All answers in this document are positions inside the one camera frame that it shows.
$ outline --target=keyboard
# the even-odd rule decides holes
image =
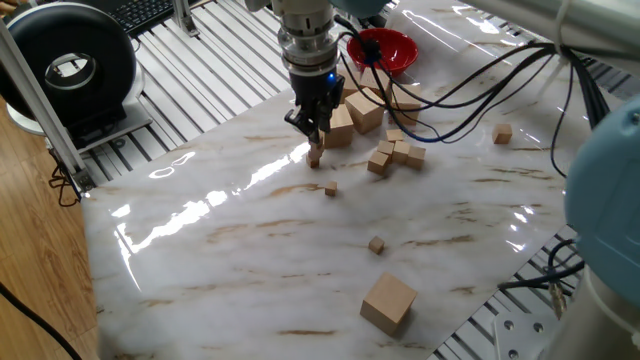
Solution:
[[[149,30],[173,14],[171,0],[132,0],[107,11],[131,37]]]

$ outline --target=cable bundle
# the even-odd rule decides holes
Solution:
[[[358,90],[369,101],[375,103],[378,106],[382,106],[387,111],[389,111],[389,114],[390,114],[391,118],[393,119],[393,121],[396,123],[396,125],[405,134],[407,134],[407,136],[409,136],[409,137],[411,137],[411,138],[413,138],[413,139],[415,139],[417,141],[425,142],[425,143],[442,142],[442,143],[445,143],[445,144],[451,144],[451,143],[455,143],[457,141],[462,140],[465,136],[467,136],[469,133],[471,133],[471,131],[473,131],[477,127],[477,125],[480,122],[480,120],[482,119],[482,117],[488,111],[490,111],[491,109],[493,109],[497,105],[503,103],[504,101],[508,100],[513,95],[515,95],[520,90],[522,90],[525,86],[527,86],[533,80],[533,78],[535,76],[537,76],[540,73],[540,71],[548,64],[548,62],[551,60],[553,55],[557,54],[556,46],[553,43],[530,43],[528,45],[524,45],[524,46],[518,47],[518,48],[516,48],[514,50],[511,50],[508,53],[496,58],[495,60],[493,60],[489,64],[485,65],[484,67],[482,67],[481,69],[479,69],[475,73],[471,74],[467,79],[462,81],[459,85],[454,87],[451,91],[449,91],[447,94],[445,94],[441,98],[439,98],[439,99],[437,99],[435,101],[429,101],[429,100],[424,99],[424,98],[422,98],[422,97],[420,97],[420,96],[418,96],[416,94],[411,93],[405,87],[403,87],[402,84],[399,84],[395,79],[393,79],[391,74],[386,70],[386,68],[383,66],[383,64],[381,62],[382,59],[381,59],[380,48],[379,48],[379,45],[375,42],[375,40],[367,40],[367,41],[363,40],[360,37],[360,35],[358,34],[357,30],[353,27],[353,25],[351,25],[348,21],[346,21],[345,19],[343,19],[343,18],[341,18],[339,16],[336,16],[335,21],[337,23],[341,24],[342,26],[346,27],[347,29],[349,29],[348,32],[342,33],[340,35],[341,37],[349,35],[349,36],[354,37],[357,41],[360,42],[360,44],[362,46],[362,49],[363,49],[363,52],[365,54],[365,63],[368,66],[370,66],[372,69],[374,69],[373,75],[374,75],[374,78],[376,80],[376,83],[377,83],[378,87],[381,89],[381,95],[382,95],[382,99],[383,99],[384,103],[379,103],[379,102],[373,100],[371,97],[367,96],[367,94],[365,94],[362,91],[362,88],[358,87]],[[479,94],[478,96],[476,96],[475,98],[473,98],[471,100],[464,101],[464,102],[461,102],[461,103],[453,103],[453,104],[450,104],[450,103],[445,104],[445,103],[443,103],[444,100],[446,100],[447,98],[449,98],[450,96],[455,94],[458,90],[460,90],[465,85],[467,85],[468,83],[473,81],[480,74],[486,72],[488,69],[494,67],[496,64],[504,61],[505,59],[507,59],[507,58],[509,58],[509,57],[511,57],[511,56],[513,56],[515,54],[518,54],[518,53],[520,53],[522,51],[529,50],[529,49],[536,49],[536,52],[534,52],[533,54],[531,54],[528,57],[526,57],[504,79],[500,80],[497,84],[493,85],[490,89],[488,89],[484,93]],[[554,160],[553,155],[554,155],[554,149],[555,149],[555,144],[556,144],[558,132],[560,130],[560,126],[562,124],[562,120],[564,119],[564,116],[565,116],[565,113],[566,113],[566,108],[567,108],[567,106],[569,104],[569,100],[571,98],[571,85],[573,83],[574,70],[575,70],[575,74],[578,76],[578,79],[580,81],[580,87],[581,87],[581,90],[582,90],[585,107],[587,109],[587,116],[588,116],[591,128],[594,128],[595,126],[597,126],[598,123],[600,121],[602,121],[602,119],[609,113],[610,110],[609,110],[609,106],[607,105],[606,101],[604,100],[604,97],[602,96],[602,93],[600,92],[600,89],[598,88],[597,84],[595,83],[595,81],[593,80],[591,75],[589,74],[588,70],[586,69],[585,65],[580,60],[580,58],[578,58],[574,54],[574,52],[567,46],[561,46],[560,49],[562,51],[562,56],[569,62],[570,66],[571,66],[571,79],[570,79],[571,81],[569,82],[570,86],[569,86],[567,101],[565,103],[564,109],[562,109],[561,117],[558,120],[558,125],[557,125],[557,127],[555,129],[555,132],[554,132],[554,136],[553,136],[553,140],[552,140],[552,144],[551,144],[551,161],[552,161],[552,164],[553,164],[554,168],[558,171],[558,173],[560,173],[563,177],[566,177],[565,174],[555,164],[555,160]],[[357,84],[358,81],[355,79],[355,76],[351,72],[350,68],[347,66],[347,62],[346,62],[346,59],[345,59],[344,55],[341,54],[340,56],[341,56],[341,59],[344,62],[346,68],[347,68],[347,71],[349,72],[349,76]],[[516,77],[516,75],[518,75],[522,70],[530,67],[536,61],[538,61],[540,59],[543,59],[545,57],[548,57],[548,59],[545,61],[545,63],[542,65],[542,67],[540,67],[534,73],[534,75],[531,78],[529,78],[522,86],[520,86],[514,92],[512,92],[511,94],[507,95],[503,99],[501,99],[498,102],[496,102],[493,105],[491,105],[491,102],[500,94],[500,92],[509,84],[509,82],[511,80],[513,80],[514,77]],[[425,105],[420,107],[420,108],[418,108],[418,109],[415,109],[415,110],[400,110],[397,107],[393,106],[392,100],[395,100],[395,94],[392,91],[392,93],[391,93],[391,98],[392,99],[390,99],[387,96],[387,94],[385,94],[384,90],[382,90],[383,89],[382,82],[380,81],[380,78],[379,78],[377,72],[375,71],[375,65],[376,64],[377,64],[377,66],[379,67],[379,69],[381,71],[385,72],[387,74],[387,76],[389,76],[389,78],[391,79],[391,82],[393,83],[393,85],[395,85],[401,91],[404,91],[406,94],[408,94],[409,96],[413,97],[414,99],[424,103]],[[396,116],[396,112],[406,113],[406,112],[422,111],[422,110],[430,109],[432,107],[443,108],[443,109],[457,109],[457,108],[470,106],[470,105],[473,105],[473,104],[476,104],[476,103],[480,103],[480,105],[471,113],[471,115],[469,115],[469,117],[467,117],[458,126],[456,126],[456,128],[454,128],[453,130],[451,130],[449,132],[446,132],[446,133],[444,133],[442,135],[440,135],[440,133],[433,126],[419,121],[420,124],[422,124],[424,126],[427,126],[430,129],[432,129],[434,131],[435,135],[436,135],[435,137],[422,137],[422,136],[416,135],[415,133],[410,131],[405,125],[403,125],[400,121],[398,121],[398,118]],[[466,132],[461,134],[459,137],[457,137],[455,139],[451,139],[453,136],[455,136],[455,135],[457,135],[457,134],[459,134],[459,133],[461,133],[462,131],[465,131],[465,130],[466,130]]]

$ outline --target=wooden cube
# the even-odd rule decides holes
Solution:
[[[384,175],[384,171],[387,169],[389,163],[389,155],[374,152],[367,164],[367,170],[376,173],[378,175]]]
[[[338,191],[338,183],[335,181],[329,181],[327,186],[324,187],[324,194],[327,196],[336,196]]]
[[[408,91],[414,93],[415,95],[422,96],[422,89],[420,85],[402,85]],[[395,98],[391,95],[391,91],[389,91],[389,99],[394,108],[401,110],[416,110],[424,106],[424,104],[420,100],[416,100],[411,97],[409,94],[404,92],[404,90],[399,87],[393,85],[390,89],[393,89],[393,94],[395,94]],[[398,121],[405,125],[415,125],[416,120],[418,120],[418,116],[420,116],[420,112],[411,111],[406,113],[401,113],[396,111],[396,116]]]
[[[417,291],[385,272],[362,301],[360,315],[391,336],[417,295]]]
[[[396,141],[393,146],[393,155],[391,155],[391,161],[398,164],[405,164],[407,162],[407,158],[409,157],[409,151],[411,150],[411,145],[404,141]]]
[[[351,70],[351,73],[356,78],[356,80],[359,80],[361,75],[356,66],[354,64],[349,64],[349,69]],[[344,88],[342,89],[342,98],[340,98],[340,104],[344,104],[344,100],[347,98],[347,96],[358,92],[358,86],[353,82],[346,68],[338,67],[337,72],[338,74],[344,76]]]
[[[513,131],[510,124],[498,124],[493,128],[493,143],[508,144]]]
[[[380,140],[378,143],[378,152],[389,156],[387,159],[387,165],[389,165],[391,163],[391,155],[393,154],[393,143]]]
[[[320,166],[320,160],[313,160],[311,157],[309,157],[309,155],[307,154],[307,165],[309,165],[310,168],[315,169],[318,166]]]
[[[377,236],[374,237],[373,239],[371,239],[371,241],[369,241],[369,250],[373,251],[377,255],[380,255],[382,250],[384,250],[384,240],[380,239]]]
[[[407,162],[405,164],[408,167],[414,168],[416,170],[422,169],[425,152],[426,150],[424,148],[412,146],[411,149],[409,150],[409,154],[407,156]]]
[[[331,131],[322,133],[324,148],[334,149],[351,145],[353,140],[353,121],[346,105],[340,105],[333,110],[331,116]]]
[[[383,91],[385,94],[387,94],[391,85],[391,79],[382,70],[376,69],[376,72],[378,73],[378,77],[380,78],[380,82],[382,83]],[[362,72],[362,76],[360,77],[360,86],[373,90],[376,95],[382,98],[382,92],[378,87],[376,79],[373,77],[373,71],[371,71],[371,67],[367,67]]]
[[[402,140],[404,140],[404,134],[402,133],[402,130],[400,129],[387,130],[388,142],[396,142],[396,141],[402,141]]]
[[[382,100],[370,89],[364,89],[364,92],[373,100],[382,103]],[[372,103],[360,92],[347,97],[345,105],[349,110],[356,131],[360,134],[366,134],[382,125],[384,108]]]

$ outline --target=metal grating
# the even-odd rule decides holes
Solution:
[[[530,279],[544,275],[549,252],[565,239],[573,239],[576,233],[565,226],[534,257],[511,278],[511,281]],[[570,268],[582,259],[573,246],[558,252],[557,259],[565,268]],[[580,274],[564,280],[577,287]],[[428,360],[497,360],[494,347],[493,321],[496,315],[504,312],[544,314],[553,316],[551,297],[546,290],[520,288],[496,292],[478,311],[447,339]]]
[[[153,122],[84,154],[98,185],[289,88],[270,11],[250,13],[242,0],[226,0],[194,8],[193,17],[195,38],[167,20],[132,40],[145,75],[140,102]]]

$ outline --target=metal bracket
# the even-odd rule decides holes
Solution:
[[[86,167],[78,150],[73,146],[49,99],[2,21],[0,21],[0,66],[4,67],[9,74],[11,81],[27,102],[69,172],[73,175],[84,170]]]
[[[87,171],[87,169],[76,172],[72,175],[72,177],[73,181],[78,184],[81,193],[85,193],[96,187],[96,184],[91,179],[91,176],[89,175],[89,171]]]
[[[498,360],[539,360],[558,325],[553,316],[498,314],[493,326]]]
[[[196,23],[191,16],[189,0],[173,0],[173,10],[173,21],[178,24],[182,31],[191,37],[200,35],[200,31],[196,28]]]

